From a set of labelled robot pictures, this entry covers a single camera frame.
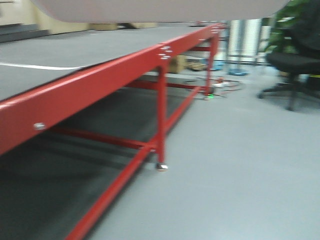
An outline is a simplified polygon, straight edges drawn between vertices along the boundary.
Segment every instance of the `floor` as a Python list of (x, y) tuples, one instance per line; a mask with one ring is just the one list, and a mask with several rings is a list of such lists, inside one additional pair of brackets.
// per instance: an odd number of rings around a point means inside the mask
[[(169, 170), (146, 159), (86, 240), (320, 239), (320, 101), (301, 96), (291, 112), (285, 95), (258, 99), (279, 77), (247, 69), (242, 77), (214, 72), (240, 81), (238, 90), (197, 96), (168, 134)], [(203, 76), (185, 70), (168, 79), (203, 84)], [(188, 92), (168, 92), (172, 112)], [(61, 124), (146, 141), (156, 132), (156, 100), (150, 90), (121, 89)], [(64, 239), (134, 154), (45, 132), (2, 155), (0, 239)]]
[(257, 99), (279, 79), (249, 71), (214, 72), (243, 89), (194, 101), (168, 135), (169, 170), (149, 159), (87, 240), (320, 239), (319, 102)]

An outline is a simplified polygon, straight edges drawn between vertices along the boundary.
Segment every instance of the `blue object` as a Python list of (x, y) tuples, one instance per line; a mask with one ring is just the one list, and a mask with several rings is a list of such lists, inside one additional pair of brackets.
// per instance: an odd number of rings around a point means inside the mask
[[(208, 65), (208, 59), (203, 58), (200, 60), (202, 64)], [(221, 60), (213, 61), (213, 66), (210, 68), (211, 71), (219, 71), (223, 69), (225, 62)]]
[(245, 76), (245, 75), (248, 75), (249, 72), (241, 68), (232, 68), (229, 70), (228, 74), (234, 75), (234, 76)]

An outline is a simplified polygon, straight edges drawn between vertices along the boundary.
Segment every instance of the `red metal table frame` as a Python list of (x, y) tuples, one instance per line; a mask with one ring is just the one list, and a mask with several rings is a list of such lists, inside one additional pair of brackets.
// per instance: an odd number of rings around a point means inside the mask
[[(61, 134), (138, 149), (135, 157), (77, 223), (66, 240), (80, 240), (89, 232), (150, 152), (158, 155), (157, 169), (160, 171), (167, 169), (166, 133), (196, 94), (203, 92), (205, 97), (208, 96), (211, 77), (208, 70), (206, 86), (167, 83), (166, 73), (170, 59), (188, 50), (207, 51), (210, 53), (208, 59), (208, 69), (210, 69), (218, 49), (219, 32), (223, 27), (219, 23), (212, 24), (139, 52), (83, 69), (0, 102), (0, 155), (48, 129)], [(204, 41), (210, 43), (209, 47), (195, 47)], [(136, 80), (154, 68), (158, 69), (157, 82)], [(78, 129), (55, 127), (60, 121), (125, 86), (157, 90), (158, 130), (150, 141), (141, 142)], [(166, 117), (167, 87), (191, 90), (188, 97), (169, 118)]]

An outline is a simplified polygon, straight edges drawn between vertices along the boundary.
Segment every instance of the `white tape line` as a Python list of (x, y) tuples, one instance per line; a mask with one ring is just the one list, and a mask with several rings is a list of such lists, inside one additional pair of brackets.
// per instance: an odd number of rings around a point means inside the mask
[(0, 62), (0, 66), (9, 66), (17, 68), (26, 68), (26, 69), (43, 69), (43, 70), (75, 70), (81, 69), (81, 66), (76, 67), (57, 67), (57, 66), (39, 66), (39, 65), (27, 65), (27, 64), (18, 64), (10, 62)]

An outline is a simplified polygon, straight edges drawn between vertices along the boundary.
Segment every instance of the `black chair seat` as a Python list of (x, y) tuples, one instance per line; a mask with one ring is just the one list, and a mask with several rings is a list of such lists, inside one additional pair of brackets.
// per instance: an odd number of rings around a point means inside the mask
[(266, 59), (278, 70), (292, 74), (318, 74), (320, 69), (320, 59), (293, 53), (273, 52)]

